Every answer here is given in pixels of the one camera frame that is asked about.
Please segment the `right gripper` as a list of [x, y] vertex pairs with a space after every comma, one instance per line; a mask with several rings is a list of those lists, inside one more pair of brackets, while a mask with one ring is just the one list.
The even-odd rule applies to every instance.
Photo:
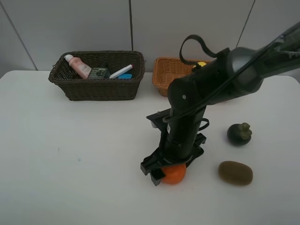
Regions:
[[206, 142], [206, 137], [200, 133], [206, 128], [206, 125], [200, 126], [203, 121], [206, 122], [206, 119], [181, 118], [166, 123], [166, 129], [160, 131], [158, 148], [141, 162], [141, 171], [144, 175], [150, 174], [155, 186], [165, 177], [163, 167], [181, 164], [188, 167], [204, 153], [201, 145]]

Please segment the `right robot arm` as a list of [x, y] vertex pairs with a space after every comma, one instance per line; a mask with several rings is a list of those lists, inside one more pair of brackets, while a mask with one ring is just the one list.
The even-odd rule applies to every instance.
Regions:
[[208, 105], [239, 98], [259, 90], [267, 77], [298, 69], [300, 66], [300, 26], [295, 24], [259, 50], [238, 47], [213, 53], [198, 35], [197, 41], [213, 61], [191, 65], [192, 73], [174, 79], [168, 87], [170, 108], [149, 115], [152, 126], [161, 132], [158, 148], [141, 162], [141, 171], [159, 185], [167, 177], [166, 169], [183, 170], [204, 151], [206, 137], [201, 133]]

